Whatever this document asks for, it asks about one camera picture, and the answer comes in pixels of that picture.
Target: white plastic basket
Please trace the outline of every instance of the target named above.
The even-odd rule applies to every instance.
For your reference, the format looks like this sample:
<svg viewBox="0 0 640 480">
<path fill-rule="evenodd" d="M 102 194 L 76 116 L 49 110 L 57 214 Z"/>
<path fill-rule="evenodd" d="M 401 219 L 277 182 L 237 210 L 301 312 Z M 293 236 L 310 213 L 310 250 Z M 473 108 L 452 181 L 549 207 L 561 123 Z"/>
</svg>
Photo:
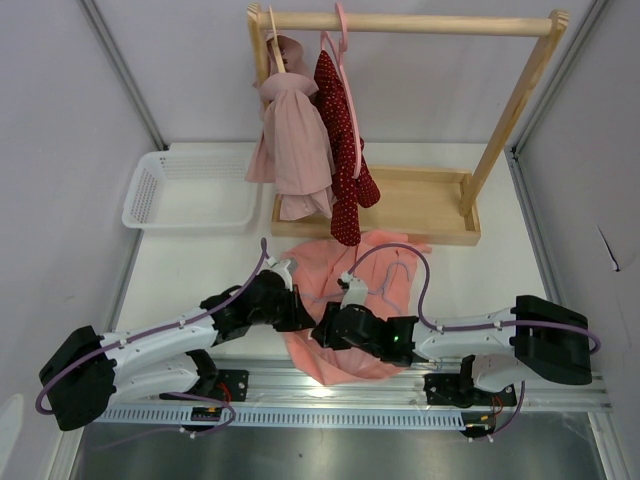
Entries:
<svg viewBox="0 0 640 480">
<path fill-rule="evenodd" d="M 250 152 L 152 152 L 140 159 L 122 222 L 144 230 L 240 233 L 255 213 L 259 185 L 244 181 Z"/>
</svg>

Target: wooden shelf base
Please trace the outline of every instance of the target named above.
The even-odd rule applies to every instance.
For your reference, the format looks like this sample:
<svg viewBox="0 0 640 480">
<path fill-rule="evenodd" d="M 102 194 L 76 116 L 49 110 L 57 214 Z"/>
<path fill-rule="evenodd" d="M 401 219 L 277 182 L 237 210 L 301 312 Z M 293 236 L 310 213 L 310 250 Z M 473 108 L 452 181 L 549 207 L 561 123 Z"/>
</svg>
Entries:
<svg viewBox="0 0 640 480">
<path fill-rule="evenodd" d="M 412 243 L 473 246 L 480 240 L 475 203 L 468 215 L 460 213 L 462 193 L 470 170 L 370 165 L 382 198 L 371 208 L 360 208 L 360 229 L 405 233 Z M 295 221 L 280 220 L 276 196 L 271 233 L 276 237 L 331 238 L 330 220 L 312 215 Z"/>
</svg>

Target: red polka dot garment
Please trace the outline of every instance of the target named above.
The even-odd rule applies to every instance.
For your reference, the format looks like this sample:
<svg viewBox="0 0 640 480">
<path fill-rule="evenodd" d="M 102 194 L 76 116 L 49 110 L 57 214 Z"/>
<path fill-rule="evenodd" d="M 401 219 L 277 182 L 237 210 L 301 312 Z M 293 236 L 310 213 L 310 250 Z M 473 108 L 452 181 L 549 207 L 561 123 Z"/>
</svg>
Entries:
<svg viewBox="0 0 640 480">
<path fill-rule="evenodd" d="M 337 197 L 333 205 L 331 235 L 343 245 L 353 247 L 360 243 L 358 204 L 364 208 L 372 207 L 380 200 L 380 190 L 371 178 L 364 156 L 360 176 L 353 178 L 356 149 L 347 97 L 331 57 L 324 50 L 318 58 L 313 78 L 319 88 L 313 103 L 327 127 L 336 166 L 331 185 Z M 362 139 L 360 145 L 364 150 Z"/>
</svg>

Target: white table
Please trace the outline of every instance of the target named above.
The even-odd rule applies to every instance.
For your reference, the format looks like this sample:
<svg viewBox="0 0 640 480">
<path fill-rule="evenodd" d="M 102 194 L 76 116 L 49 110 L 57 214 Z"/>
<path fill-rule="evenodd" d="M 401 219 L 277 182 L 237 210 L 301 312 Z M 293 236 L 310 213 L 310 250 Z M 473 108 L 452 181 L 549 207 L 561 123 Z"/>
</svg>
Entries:
<svg viewBox="0 0 640 480">
<path fill-rule="evenodd" d="M 173 144 L 171 150 L 237 148 L 251 155 L 252 143 Z M 484 145 L 368 143 L 370 164 L 475 168 Z M 241 235 L 145 233 L 120 312 L 117 330 L 148 326 L 173 318 L 231 285 L 242 284 L 260 255 L 260 238 L 279 256 L 306 241 L 274 238 L 269 222 L 274 189 L 265 185 L 256 218 Z M 545 297 L 529 236 L 516 198 L 506 158 L 501 154 L 480 196 L 482 238 L 475 247 L 434 246 L 427 258 L 431 283 L 425 301 L 428 316 L 484 313 L 514 305 L 515 297 Z M 412 289 L 415 313 L 424 280 L 419 270 Z M 239 340 L 215 348 L 216 356 L 287 357 L 280 334 L 271 327 L 252 328 Z"/>
</svg>

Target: crumpled pink fabric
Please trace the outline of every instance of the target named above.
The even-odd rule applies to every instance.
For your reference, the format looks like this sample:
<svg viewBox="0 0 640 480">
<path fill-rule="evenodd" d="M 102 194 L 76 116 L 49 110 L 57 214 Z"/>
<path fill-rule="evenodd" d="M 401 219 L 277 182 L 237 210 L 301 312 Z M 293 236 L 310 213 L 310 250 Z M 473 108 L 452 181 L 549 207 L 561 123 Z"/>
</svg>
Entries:
<svg viewBox="0 0 640 480">
<path fill-rule="evenodd" d="M 258 88 L 271 102 L 263 114 L 263 132 L 256 145 L 248 182 L 275 183 L 282 195 L 280 218 L 298 220 L 316 212 L 332 215 L 335 173 L 327 129 L 309 96 L 318 91 L 302 61 L 302 47 L 287 37 L 283 45 L 286 73 L 274 73 Z"/>
<path fill-rule="evenodd" d="M 371 248 L 390 242 L 407 243 L 407 235 L 376 230 L 363 234 L 357 247 L 346 247 L 336 240 L 316 240 L 282 255 L 298 263 L 293 280 L 316 324 L 322 319 L 327 301 L 341 300 L 342 290 L 337 283 L 340 275 Z M 425 245 L 416 247 L 431 251 Z M 385 320 L 407 315 L 416 265 L 415 255 L 400 248 L 385 248 L 367 258 L 355 275 L 366 282 L 370 292 L 380 290 L 385 280 L 387 288 L 384 293 L 369 294 L 365 306 Z M 323 385 L 379 380 L 403 370 L 357 348 L 339 351 L 322 348 L 310 337 L 309 330 L 283 335 L 295 366 Z"/>
</svg>

